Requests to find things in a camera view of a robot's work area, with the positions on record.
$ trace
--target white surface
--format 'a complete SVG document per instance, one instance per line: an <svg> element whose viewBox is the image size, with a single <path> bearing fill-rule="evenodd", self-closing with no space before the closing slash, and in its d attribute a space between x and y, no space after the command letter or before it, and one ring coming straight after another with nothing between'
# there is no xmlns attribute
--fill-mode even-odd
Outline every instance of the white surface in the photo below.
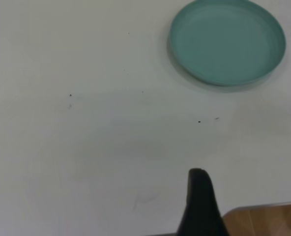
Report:
<svg viewBox="0 0 291 236"><path fill-rule="evenodd" d="M291 202L291 0L256 1L287 53L235 92L169 58L188 2L0 0L0 236L174 232L195 167L223 214Z"/></svg>

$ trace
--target wooden surface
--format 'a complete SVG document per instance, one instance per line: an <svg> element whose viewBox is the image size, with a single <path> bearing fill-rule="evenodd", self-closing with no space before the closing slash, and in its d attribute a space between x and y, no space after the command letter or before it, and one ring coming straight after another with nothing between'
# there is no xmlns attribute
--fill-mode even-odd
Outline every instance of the wooden surface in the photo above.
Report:
<svg viewBox="0 0 291 236"><path fill-rule="evenodd" d="M291 236L291 205L232 211L223 218L231 236Z"/></svg>

